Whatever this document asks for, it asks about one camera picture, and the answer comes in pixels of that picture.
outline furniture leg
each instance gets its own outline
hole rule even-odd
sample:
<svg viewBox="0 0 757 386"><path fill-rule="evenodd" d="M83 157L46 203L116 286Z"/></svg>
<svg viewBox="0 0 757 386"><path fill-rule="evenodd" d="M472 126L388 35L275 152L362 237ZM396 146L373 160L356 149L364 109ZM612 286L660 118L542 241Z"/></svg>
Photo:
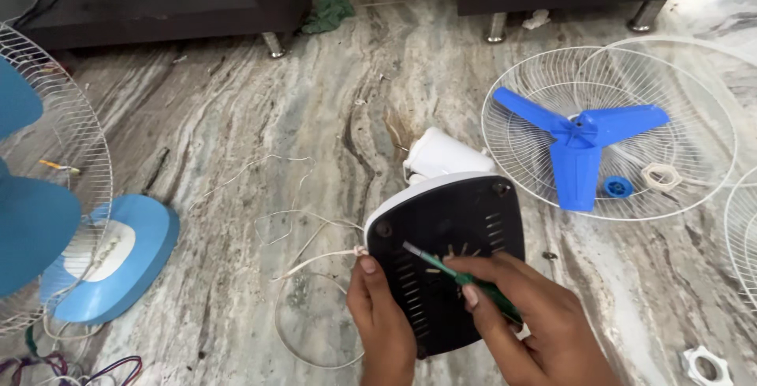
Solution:
<svg viewBox="0 0 757 386"><path fill-rule="evenodd" d="M286 55L286 49L279 42L276 33L263 33L263 40L266 41L268 51L274 60Z"/></svg>
<svg viewBox="0 0 757 386"><path fill-rule="evenodd" d="M637 33L646 33L652 30L655 18L666 2L667 0L648 0L642 3L639 11L636 12L636 16L628 22L628 28Z"/></svg>
<svg viewBox="0 0 757 386"><path fill-rule="evenodd" d="M489 43L502 43L505 41L505 20L507 19L507 13L500 12L491 16L491 23L489 24L489 31L486 36L486 41Z"/></svg>

